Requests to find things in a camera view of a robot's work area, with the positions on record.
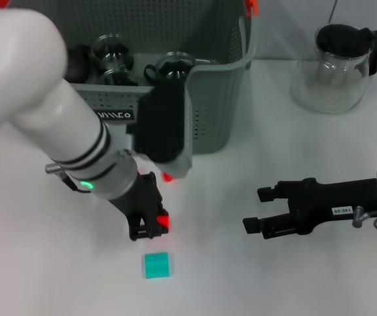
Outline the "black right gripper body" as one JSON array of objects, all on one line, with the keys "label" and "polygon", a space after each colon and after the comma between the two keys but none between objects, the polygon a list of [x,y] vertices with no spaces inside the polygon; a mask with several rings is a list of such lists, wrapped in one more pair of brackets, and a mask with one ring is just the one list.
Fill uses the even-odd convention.
[{"label": "black right gripper body", "polygon": [[377,212],[376,179],[321,184],[314,178],[289,185],[288,207],[296,234],[310,234],[314,228],[330,221],[353,218],[353,210],[362,207]]}]

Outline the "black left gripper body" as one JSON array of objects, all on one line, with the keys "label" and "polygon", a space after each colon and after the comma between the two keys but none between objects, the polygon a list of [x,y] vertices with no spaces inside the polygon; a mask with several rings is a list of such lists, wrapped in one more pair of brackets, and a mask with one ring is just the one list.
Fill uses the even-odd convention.
[{"label": "black left gripper body", "polygon": [[109,202],[128,219],[156,219],[158,216],[166,215],[163,198],[157,188],[157,179],[153,172],[138,173],[131,187],[121,197]]}]

